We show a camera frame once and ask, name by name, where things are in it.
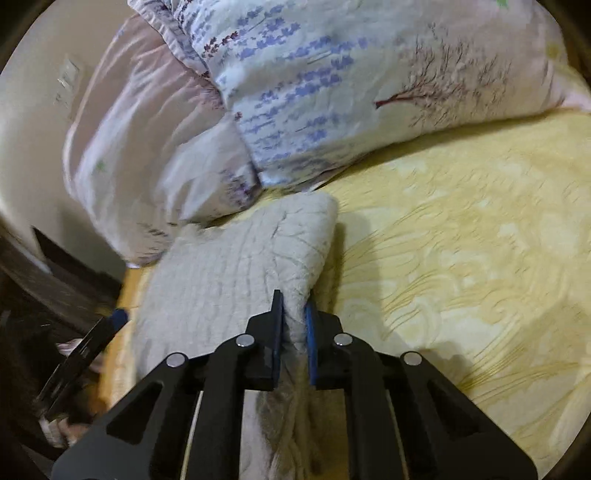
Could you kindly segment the wooden headboard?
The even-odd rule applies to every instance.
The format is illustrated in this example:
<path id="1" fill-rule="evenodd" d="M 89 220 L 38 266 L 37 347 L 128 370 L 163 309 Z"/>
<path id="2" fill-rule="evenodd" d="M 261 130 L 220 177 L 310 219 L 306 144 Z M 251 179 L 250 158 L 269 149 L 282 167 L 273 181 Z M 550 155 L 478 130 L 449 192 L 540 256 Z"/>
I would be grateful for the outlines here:
<path id="1" fill-rule="evenodd" d="M 66 328 L 87 333 L 100 315 L 116 307 L 121 282 L 89 268 L 39 229 L 32 232 L 39 256 L 1 228 L 1 271 Z"/>

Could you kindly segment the pink floral left pillow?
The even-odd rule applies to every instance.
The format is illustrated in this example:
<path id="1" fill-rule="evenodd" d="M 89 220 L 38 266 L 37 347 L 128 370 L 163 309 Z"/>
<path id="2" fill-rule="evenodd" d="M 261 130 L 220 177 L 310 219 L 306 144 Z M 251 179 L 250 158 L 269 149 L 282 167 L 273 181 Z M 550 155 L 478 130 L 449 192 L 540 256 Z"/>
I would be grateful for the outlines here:
<path id="1" fill-rule="evenodd" d="M 106 49 L 63 148 L 64 184 L 128 265 L 158 259 L 187 223 L 249 208 L 259 179 L 233 115 L 139 15 Z"/>

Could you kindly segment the blue floral right pillow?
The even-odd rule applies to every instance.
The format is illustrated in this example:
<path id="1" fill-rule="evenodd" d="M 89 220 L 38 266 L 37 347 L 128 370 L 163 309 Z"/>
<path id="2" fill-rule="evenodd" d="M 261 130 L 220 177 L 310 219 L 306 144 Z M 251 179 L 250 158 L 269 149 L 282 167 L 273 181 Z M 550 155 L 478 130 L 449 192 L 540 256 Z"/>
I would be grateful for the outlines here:
<path id="1" fill-rule="evenodd" d="M 586 111 L 535 1 L 135 1 L 217 88 L 259 181 L 290 188 L 460 125 Z"/>

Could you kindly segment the white wall switch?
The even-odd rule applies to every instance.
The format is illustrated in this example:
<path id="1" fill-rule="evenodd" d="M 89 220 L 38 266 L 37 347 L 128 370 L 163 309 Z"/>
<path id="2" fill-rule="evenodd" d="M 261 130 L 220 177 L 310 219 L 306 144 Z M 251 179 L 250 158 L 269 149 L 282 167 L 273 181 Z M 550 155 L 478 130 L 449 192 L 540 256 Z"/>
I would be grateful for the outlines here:
<path id="1" fill-rule="evenodd" d="M 74 116 L 84 73 L 84 66 L 77 59 L 70 55 L 64 57 L 56 78 L 53 105 L 60 115 L 68 121 Z"/>

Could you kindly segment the grey cable-knit sweater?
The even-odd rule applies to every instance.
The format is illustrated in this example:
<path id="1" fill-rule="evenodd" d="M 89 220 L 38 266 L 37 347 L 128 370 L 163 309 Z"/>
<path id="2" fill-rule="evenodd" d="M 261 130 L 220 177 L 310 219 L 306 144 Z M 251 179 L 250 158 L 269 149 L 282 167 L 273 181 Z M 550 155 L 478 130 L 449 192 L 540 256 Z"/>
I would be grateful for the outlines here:
<path id="1" fill-rule="evenodd" d="M 184 227 L 156 264 L 134 322 L 136 375 L 164 357 L 211 353 L 283 294 L 280 383 L 245 396 L 240 476 L 308 479 L 315 442 L 308 419 L 304 304 L 331 250 L 338 202 L 322 192 L 274 200 L 221 227 Z"/>

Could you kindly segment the yellow patterned bedspread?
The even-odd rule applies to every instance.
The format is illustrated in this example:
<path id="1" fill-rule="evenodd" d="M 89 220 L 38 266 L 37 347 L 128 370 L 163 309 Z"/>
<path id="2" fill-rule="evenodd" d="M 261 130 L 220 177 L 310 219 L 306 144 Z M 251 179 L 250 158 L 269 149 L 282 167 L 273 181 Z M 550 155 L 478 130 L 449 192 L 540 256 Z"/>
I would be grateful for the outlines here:
<path id="1" fill-rule="evenodd" d="M 339 202 L 318 303 L 423 353 L 534 461 L 589 476 L 590 117 L 466 127 L 370 155 Z"/>

